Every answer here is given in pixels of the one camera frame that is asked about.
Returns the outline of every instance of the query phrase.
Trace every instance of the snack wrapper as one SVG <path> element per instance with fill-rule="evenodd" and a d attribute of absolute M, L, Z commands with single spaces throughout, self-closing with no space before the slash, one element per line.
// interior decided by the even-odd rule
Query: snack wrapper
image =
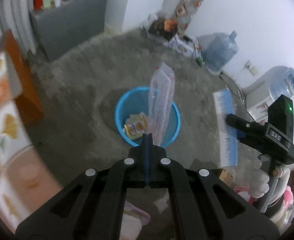
<path fill-rule="evenodd" d="M 131 114 L 124 124 L 124 132 L 130 140 L 136 140 L 147 132 L 147 116 L 145 113 Z"/>

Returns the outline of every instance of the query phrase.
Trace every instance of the blue trash bin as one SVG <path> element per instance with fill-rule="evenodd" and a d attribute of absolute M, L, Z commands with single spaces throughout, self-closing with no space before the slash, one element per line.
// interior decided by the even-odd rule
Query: blue trash bin
<path fill-rule="evenodd" d="M 130 114 L 139 114 L 144 112 L 148 115 L 148 92 L 149 87 L 136 87 L 124 93 L 119 99 L 115 109 L 115 122 L 120 135 L 132 146 L 141 144 L 140 140 L 132 141 L 123 132 L 123 127 Z M 180 114 L 174 102 L 170 111 L 168 127 L 162 140 L 162 147 L 170 145 L 178 136 L 180 129 Z"/>

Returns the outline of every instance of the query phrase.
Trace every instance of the white dot marker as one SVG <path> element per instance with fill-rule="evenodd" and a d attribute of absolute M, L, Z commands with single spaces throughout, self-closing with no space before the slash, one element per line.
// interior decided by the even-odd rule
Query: white dot marker
<path fill-rule="evenodd" d="M 206 169 L 199 170 L 199 175 L 203 177 L 207 177 L 209 175 L 209 171 Z"/>
<path fill-rule="evenodd" d="M 93 175 L 96 174 L 96 171 L 94 169 L 88 169 L 86 170 L 85 174 L 88 176 L 88 177 L 91 177 Z"/>
<path fill-rule="evenodd" d="M 170 161 L 170 159 L 168 159 L 168 158 L 162 158 L 162 159 L 160 160 L 160 162 L 161 162 L 163 165 L 168 165 L 171 161 Z"/>
<path fill-rule="evenodd" d="M 135 161 L 134 161 L 134 159 L 132 159 L 132 158 L 126 158 L 125 160 L 124 160 L 124 163 L 125 164 L 127 164 L 127 165 L 131 165 L 131 164 L 133 164 Z"/>

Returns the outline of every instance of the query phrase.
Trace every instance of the plastic bag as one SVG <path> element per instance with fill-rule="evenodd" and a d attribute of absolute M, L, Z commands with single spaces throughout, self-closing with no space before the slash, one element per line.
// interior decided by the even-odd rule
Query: plastic bag
<path fill-rule="evenodd" d="M 170 67 L 162 63 L 151 78 L 148 94 L 149 120 L 147 134 L 152 133 L 154 145 L 161 145 L 167 130 L 174 90 L 175 74 Z"/>
<path fill-rule="evenodd" d="M 189 41 L 187 41 L 184 38 L 180 38 L 180 36 L 176 34 L 170 41 L 168 41 L 161 35 L 150 33 L 149 29 L 153 22 L 158 20 L 159 14 L 161 13 L 158 12 L 156 14 L 149 14 L 148 18 L 140 24 L 140 29 L 147 32 L 147 37 L 149 40 L 170 48 L 171 50 L 175 50 L 186 57 L 192 57 L 195 60 L 198 58 L 204 58 L 197 38 L 188 36 Z"/>
<path fill-rule="evenodd" d="M 144 225 L 150 222 L 150 215 L 125 201 L 119 240 L 135 240 Z"/>

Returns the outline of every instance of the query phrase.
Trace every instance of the cable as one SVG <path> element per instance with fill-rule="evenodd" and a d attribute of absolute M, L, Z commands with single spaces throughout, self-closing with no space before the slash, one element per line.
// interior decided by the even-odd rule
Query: cable
<path fill-rule="evenodd" d="M 237 86 L 237 88 L 238 88 L 238 95 L 236 95 L 236 93 L 231 89 L 231 87 L 227 84 L 227 82 L 222 78 L 222 75 L 224 75 L 224 73 L 223 73 L 223 72 L 220 72 L 219 78 L 220 78 L 223 82 L 225 82 L 225 84 L 227 85 L 227 87 L 228 87 L 228 89 L 231 91 L 231 93 L 232 93 L 236 98 L 239 98 L 240 101 L 245 105 L 245 104 L 246 104 L 246 100 L 245 100 L 245 97 L 244 97 L 244 95 L 243 95 L 243 93 L 242 93 L 240 87 L 237 86 L 237 84 L 236 84 L 236 86 Z"/>
<path fill-rule="evenodd" d="M 200 57 L 198 57 L 196 59 L 196 55 L 194 56 L 194 59 L 195 61 L 197 62 L 197 64 L 200 66 L 200 67 L 204 67 L 206 66 L 206 59 L 207 59 L 207 56 L 206 56 L 206 53 L 205 51 L 202 49 L 201 46 L 199 46 L 199 50 L 200 50 Z"/>
<path fill-rule="evenodd" d="M 196 44 L 194 42 L 193 44 L 194 44 L 194 52 L 192 53 L 192 56 L 191 56 L 191 62 L 193 58 L 194 58 L 194 61 L 196 61 Z"/>

